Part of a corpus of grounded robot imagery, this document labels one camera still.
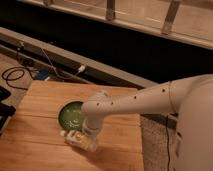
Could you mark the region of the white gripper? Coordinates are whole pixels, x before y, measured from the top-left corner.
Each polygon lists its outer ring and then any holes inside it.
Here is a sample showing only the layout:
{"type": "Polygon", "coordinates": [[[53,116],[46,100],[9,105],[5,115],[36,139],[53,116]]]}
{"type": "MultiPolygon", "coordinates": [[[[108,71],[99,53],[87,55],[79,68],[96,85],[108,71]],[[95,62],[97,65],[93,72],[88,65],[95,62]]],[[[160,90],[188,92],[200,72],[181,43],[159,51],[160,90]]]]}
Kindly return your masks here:
{"type": "Polygon", "coordinates": [[[95,152],[98,148],[97,135],[102,130],[103,120],[102,119],[85,119],[83,122],[82,131],[92,137],[90,144],[90,151],[95,152]]]}

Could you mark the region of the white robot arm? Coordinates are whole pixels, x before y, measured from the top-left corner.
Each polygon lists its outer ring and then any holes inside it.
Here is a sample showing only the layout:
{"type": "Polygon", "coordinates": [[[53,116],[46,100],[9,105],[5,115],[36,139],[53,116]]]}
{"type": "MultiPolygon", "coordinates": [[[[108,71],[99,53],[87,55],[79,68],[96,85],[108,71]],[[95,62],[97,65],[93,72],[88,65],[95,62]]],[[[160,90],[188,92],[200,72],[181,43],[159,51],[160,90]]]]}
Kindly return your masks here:
{"type": "Polygon", "coordinates": [[[174,171],[213,171],[213,74],[169,81],[124,96],[98,91],[82,105],[95,137],[111,114],[176,114],[174,171]]]}

